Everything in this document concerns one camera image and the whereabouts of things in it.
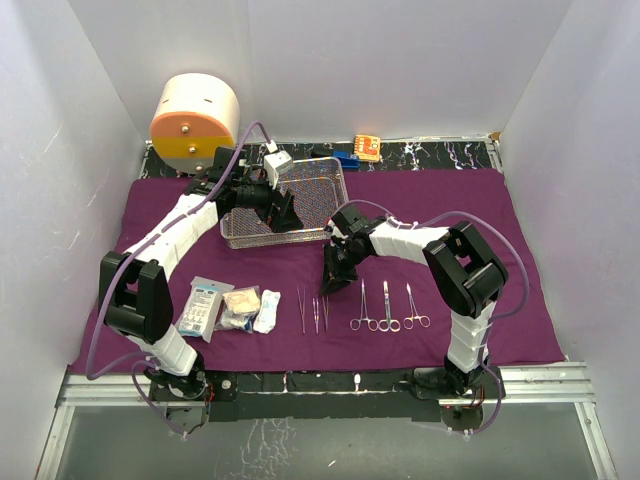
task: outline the perforated metal tray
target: perforated metal tray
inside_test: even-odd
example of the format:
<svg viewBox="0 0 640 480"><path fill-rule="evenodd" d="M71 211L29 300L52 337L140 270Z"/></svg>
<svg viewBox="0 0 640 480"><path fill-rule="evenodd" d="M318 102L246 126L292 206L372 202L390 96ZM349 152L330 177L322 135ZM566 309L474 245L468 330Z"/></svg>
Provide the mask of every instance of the perforated metal tray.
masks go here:
<svg viewBox="0 0 640 480"><path fill-rule="evenodd" d="M280 185L295 195L294 208L304 228L272 233L252 210L236 208L224 216L220 233L231 248L312 242L330 237L323 229L335 210L349 200L340 161L333 157L295 160L280 175Z"/></svg>

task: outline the black marble surface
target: black marble surface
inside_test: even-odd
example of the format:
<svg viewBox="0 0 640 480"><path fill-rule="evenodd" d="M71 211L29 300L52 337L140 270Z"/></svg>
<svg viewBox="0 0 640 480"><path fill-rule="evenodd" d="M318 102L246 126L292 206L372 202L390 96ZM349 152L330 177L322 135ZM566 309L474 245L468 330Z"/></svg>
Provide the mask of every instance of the black marble surface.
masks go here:
<svg viewBox="0 0 640 480"><path fill-rule="evenodd" d="M294 159L310 158L315 145L353 152L353 143L279 143L278 146ZM262 163L266 149L262 145L247 145L251 163ZM377 163L362 162L360 171L425 170L425 169L476 169L492 168L486 143L464 142L388 142L382 143L381 160ZM142 178L181 176L164 163L153 150L147 152Z"/></svg>

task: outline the blue object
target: blue object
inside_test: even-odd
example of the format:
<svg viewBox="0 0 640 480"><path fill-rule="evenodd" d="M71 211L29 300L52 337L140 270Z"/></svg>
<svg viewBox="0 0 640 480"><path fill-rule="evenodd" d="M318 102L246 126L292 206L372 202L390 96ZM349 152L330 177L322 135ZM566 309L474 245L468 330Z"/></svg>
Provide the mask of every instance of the blue object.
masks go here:
<svg viewBox="0 0 640 480"><path fill-rule="evenodd" d="M334 150L333 156L340 160L340 164L342 165L343 170L360 169L360 157L358 157L356 154Z"/></svg>

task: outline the cream and orange cylinder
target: cream and orange cylinder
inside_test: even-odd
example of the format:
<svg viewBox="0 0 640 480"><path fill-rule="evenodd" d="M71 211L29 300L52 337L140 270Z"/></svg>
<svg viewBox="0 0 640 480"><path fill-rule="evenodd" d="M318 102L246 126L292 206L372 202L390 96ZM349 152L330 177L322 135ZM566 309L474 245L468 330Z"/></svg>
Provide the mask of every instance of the cream and orange cylinder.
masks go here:
<svg viewBox="0 0 640 480"><path fill-rule="evenodd" d="M229 85L212 75L185 73L164 87L151 142L168 165L197 173L212 165L219 146L235 145L239 122L240 104Z"/></svg>

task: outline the purple cloth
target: purple cloth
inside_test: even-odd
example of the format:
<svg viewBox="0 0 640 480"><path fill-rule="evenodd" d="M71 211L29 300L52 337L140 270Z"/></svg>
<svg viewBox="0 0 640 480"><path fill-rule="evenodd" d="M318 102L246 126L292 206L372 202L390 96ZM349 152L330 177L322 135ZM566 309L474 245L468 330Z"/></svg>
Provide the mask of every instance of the purple cloth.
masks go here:
<svg viewBox="0 0 640 480"><path fill-rule="evenodd" d="M489 339L489 351L499 365L549 363L563 360L551 318L544 303L535 262L516 219L503 176L494 170L425 170L352 173L345 175L349 198L366 199L386 206L405 222L425 221L449 210L473 213L500 230L522 256L531 282L531 297L517 316L498 320ZM187 179L146 179L134 182L115 247L124 251L146 235L182 193ZM363 207L371 216L374 208ZM457 222L451 219L447 225ZM496 313L512 309L522 294L522 280L506 248L483 231L509 270L509 282ZM204 355L206 367L215 370L279 372L291 370L362 371L443 363L450 339L450 310L441 299L430 272L423 265L397 258L366 259L357 267L367 285L369 314L384 317L382 282L389 282L394 318L409 315L406 283L411 284L418 312L431 317L431 327L416 325L399 333L370 332L366 325L353 332L349 321L360 316L360 284L330 296L329 332L316 336L311 299L322 277L322 243L280 245L232 250L219 227L207 232L184 257L170 281L177 320L190 292L194 276L247 287L282 292L277 325L268 335L241 331L214 332L207 344L187 341ZM306 285L306 335L302 334L296 285ZM89 316L80 356L71 371L84 372L97 311ZM137 347L103 328L96 368ZM128 372L121 364L117 371Z"/></svg>

